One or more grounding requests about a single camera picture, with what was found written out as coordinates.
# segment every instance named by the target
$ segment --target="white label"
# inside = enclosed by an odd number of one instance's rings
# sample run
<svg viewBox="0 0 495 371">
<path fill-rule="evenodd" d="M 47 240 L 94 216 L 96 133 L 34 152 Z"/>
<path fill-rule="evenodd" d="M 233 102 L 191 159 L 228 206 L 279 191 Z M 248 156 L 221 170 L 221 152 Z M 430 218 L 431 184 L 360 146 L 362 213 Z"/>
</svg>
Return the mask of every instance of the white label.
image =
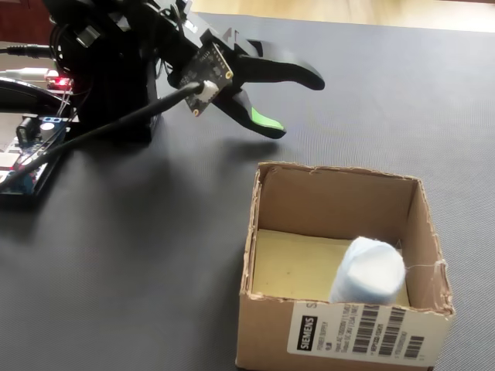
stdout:
<svg viewBox="0 0 495 371">
<path fill-rule="evenodd" d="M 405 366 L 434 366 L 452 316 L 363 304 L 294 304 L 287 352 Z"/>
</svg>

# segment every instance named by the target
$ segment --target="white object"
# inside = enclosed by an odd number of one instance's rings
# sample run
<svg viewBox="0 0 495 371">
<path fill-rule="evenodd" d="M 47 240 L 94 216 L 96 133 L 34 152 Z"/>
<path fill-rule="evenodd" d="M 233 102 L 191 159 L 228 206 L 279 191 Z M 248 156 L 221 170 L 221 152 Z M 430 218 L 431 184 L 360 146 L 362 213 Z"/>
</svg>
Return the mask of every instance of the white object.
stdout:
<svg viewBox="0 0 495 371">
<path fill-rule="evenodd" d="M 0 71 L 0 77 L 8 77 L 10 79 L 22 80 L 27 82 L 45 82 L 46 77 L 58 76 L 56 71 L 47 68 L 22 68 L 20 70 L 5 70 Z"/>
<path fill-rule="evenodd" d="M 404 280 L 404 261 L 391 245 L 359 237 L 344 255 L 329 301 L 388 305 L 395 302 Z"/>
<path fill-rule="evenodd" d="M 45 122 L 39 126 L 39 131 L 41 132 L 41 139 L 47 141 L 53 134 L 55 134 L 55 124 Z"/>
<path fill-rule="evenodd" d="M 204 103 L 208 103 L 216 93 L 218 93 L 218 86 L 213 81 L 206 80 L 204 82 L 203 91 L 197 94 L 196 98 Z"/>
</svg>

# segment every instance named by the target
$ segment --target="gray tabletop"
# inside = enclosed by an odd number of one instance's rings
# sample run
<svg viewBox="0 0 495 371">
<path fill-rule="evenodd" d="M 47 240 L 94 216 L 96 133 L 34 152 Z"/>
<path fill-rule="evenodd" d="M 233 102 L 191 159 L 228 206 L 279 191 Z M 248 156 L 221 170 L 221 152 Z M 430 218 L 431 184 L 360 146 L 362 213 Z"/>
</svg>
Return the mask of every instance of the gray tabletop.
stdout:
<svg viewBox="0 0 495 371">
<path fill-rule="evenodd" d="M 205 18 L 296 51 L 327 88 L 247 87 L 288 128 L 277 142 L 180 104 L 149 148 L 76 151 L 39 211 L 1 211 L 0 369 L 234 370 L 251 188 L 269 159 L 423 178 L 458 311 L 437 370 L 491 369 L 495 35 Z"/>
</svg>

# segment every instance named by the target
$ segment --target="white cylinder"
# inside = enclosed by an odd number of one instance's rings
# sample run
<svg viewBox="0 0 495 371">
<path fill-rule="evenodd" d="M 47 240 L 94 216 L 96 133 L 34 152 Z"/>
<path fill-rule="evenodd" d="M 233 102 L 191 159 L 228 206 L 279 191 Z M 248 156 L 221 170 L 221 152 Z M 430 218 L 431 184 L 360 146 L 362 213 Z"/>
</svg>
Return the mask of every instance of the white cylinder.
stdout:
<svg viewBox="0 0 495 371">
<path fill-rule="evenodd" d="M 404 261 L 397 250 L 388 243 L 359 237 L 344 255 L 329 301 L 389 305 L 404 280 Z"/>
<path fill-rule="evenodd" d="M 50 137 L 55 134 L 55 124 L 52 122 L 44 122 L 39 126 L 39 131 L 41 132 L 41 139 L 44 141 L 50 139 Z"/>
</svg>

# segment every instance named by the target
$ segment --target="open cardboard box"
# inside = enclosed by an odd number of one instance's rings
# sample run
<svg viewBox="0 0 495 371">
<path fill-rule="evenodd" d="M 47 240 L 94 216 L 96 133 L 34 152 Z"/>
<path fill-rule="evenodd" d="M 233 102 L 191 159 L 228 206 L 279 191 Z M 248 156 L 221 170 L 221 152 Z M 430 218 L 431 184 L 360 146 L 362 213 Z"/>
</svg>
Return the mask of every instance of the open cardboard box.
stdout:
<svg viewBox="0 0 495 371">
<path fill-rule="evenodd" d="M 343 253 L 359 236 L 401 248 L 410 268 L 395 305 L 328 302 Z M 454 315 L 420 180 L 260 164 L 244 252 L 239 367 L 432 369 Z"/>
</svg>

